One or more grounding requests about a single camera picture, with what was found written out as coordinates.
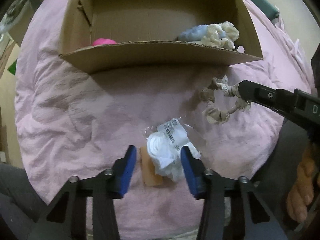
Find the beige patterned scrunchie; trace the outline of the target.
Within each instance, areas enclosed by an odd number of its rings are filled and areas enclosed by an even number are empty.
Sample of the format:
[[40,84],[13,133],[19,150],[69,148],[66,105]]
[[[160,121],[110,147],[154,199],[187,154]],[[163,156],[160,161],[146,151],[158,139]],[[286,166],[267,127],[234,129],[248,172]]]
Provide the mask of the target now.
[[240,95],[239,86],[240,83],[230,85],[224,75],[212,78],[210,84],[200,90],[200,101],[206,105],[202,115],[209,124],[224,124],[232,114],[250,109],[251,101]]

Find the cream ruffled scrunchie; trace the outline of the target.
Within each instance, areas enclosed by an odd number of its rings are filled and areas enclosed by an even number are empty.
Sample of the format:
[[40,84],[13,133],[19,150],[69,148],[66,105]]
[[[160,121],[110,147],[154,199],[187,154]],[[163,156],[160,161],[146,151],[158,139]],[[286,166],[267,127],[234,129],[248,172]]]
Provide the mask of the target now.
[[234,42],[239,38],[238,29],[231,22],[210,24],[200,40],[201,45],[234,50]]

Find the white fluffy item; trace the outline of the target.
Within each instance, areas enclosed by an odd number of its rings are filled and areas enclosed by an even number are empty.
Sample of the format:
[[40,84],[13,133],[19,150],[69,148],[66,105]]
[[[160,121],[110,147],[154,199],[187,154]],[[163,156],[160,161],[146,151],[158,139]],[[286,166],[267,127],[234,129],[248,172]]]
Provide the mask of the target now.
[[200,159],[201,147],[206,144],[199,133],[180,118],[147,127],[144,136],[147,153],[155,166],[155,174],[167,177],[175,183],[184,178],[182,147],[189,147],[192,156]]

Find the light blue fluffy sock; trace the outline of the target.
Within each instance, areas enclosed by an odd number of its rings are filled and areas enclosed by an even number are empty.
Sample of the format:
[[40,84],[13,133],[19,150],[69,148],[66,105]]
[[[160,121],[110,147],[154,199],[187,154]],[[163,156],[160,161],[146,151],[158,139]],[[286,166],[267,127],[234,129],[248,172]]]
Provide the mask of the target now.
[[207,31],[209,29],[217,31],[218,39],[222,39],[226,36],[226,32],[222,29],[221,24],[203,24],[197,25],[180,33],[177,39],[185,42],[200,41],[207,35]]

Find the grey trouser leg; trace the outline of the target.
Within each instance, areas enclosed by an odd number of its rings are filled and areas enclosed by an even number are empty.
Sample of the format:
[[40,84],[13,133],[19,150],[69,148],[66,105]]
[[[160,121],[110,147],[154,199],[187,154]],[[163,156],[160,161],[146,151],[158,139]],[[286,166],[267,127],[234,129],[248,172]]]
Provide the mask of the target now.
[[286,211],[285,201],[297,179],[297,167],[307,146],[307,132],[289,120],[284,120],[277,144],[252,178],[258,182],[257,191],[274,214],[288,239],[297,239],[297,223]]

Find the bare foot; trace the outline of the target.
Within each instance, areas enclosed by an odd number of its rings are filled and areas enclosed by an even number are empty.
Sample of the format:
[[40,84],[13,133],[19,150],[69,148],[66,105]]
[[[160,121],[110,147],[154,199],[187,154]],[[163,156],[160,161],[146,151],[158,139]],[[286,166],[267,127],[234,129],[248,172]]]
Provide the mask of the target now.
[[308,216],[308,206],[314,199],[313,181],[318,167],[313,154],[317,152],[316,145],[309,142],[297,166],[297,179],[286,199],[287,213],[292,220],[298,223],[305,222]]

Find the tan cardboard piece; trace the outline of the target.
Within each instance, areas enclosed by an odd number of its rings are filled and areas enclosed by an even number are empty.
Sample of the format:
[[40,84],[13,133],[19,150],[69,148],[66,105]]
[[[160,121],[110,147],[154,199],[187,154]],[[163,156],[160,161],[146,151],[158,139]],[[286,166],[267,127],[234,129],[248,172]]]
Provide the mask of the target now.
[[155,173],[155,166],[148,154],[146,146],[140,148],[142,177],[145,186],[160,186],[163,184],[163,177]]

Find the pink fluffy bedspread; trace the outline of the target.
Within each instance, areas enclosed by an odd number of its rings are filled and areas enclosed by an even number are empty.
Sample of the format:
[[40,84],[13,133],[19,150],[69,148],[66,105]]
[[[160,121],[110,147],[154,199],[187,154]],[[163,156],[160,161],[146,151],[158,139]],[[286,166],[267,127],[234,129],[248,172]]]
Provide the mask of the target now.
[[16,127],[29,181],[45,203],[71,176],[89,178],[144,146],[144,129],[180,118],[205,140],[205,163],[224,177],[252,177],[274,149],[283,118],[253,104],[221,125],[207,122],[199,90],[227,75],[272,88],[311,92],[310,63],[282,24],[243,0],[263,60],[231,67],[126,68],[88,75],[58,55],[68,0],[44,0],[25,34],[16,68]]

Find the pink fluffy sock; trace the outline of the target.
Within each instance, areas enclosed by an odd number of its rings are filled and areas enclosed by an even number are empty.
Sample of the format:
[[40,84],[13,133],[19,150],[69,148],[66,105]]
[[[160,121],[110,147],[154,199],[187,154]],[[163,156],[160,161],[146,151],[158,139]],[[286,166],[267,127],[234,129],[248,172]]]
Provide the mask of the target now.
[[92,46],[102,46],[102,45],[110,45],[117,44],[115,40],[107,39],[107,38],[98,38],[92,42]]

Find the brown cardboard box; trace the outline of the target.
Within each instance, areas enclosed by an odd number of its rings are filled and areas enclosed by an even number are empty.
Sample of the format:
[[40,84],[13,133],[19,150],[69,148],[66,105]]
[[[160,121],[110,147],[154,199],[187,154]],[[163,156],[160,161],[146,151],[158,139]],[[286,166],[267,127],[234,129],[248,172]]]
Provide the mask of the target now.
[[[177,39],[189,28],[225,21],[240,33],[235,50]],[[117,44],[92,46],[98,38]],[[152,64],[229,66],[263,58],[242,0],[68,0],[59,55],[88,74]]]

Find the striped grey knit blanket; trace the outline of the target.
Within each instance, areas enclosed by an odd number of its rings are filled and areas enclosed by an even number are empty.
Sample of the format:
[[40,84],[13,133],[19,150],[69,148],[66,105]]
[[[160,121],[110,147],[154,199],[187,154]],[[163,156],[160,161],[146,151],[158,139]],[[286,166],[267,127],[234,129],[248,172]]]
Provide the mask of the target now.
[[30,7],[29,0],[14,0],[1,20],[1,35],[7,33],[22,18],[27,8]]

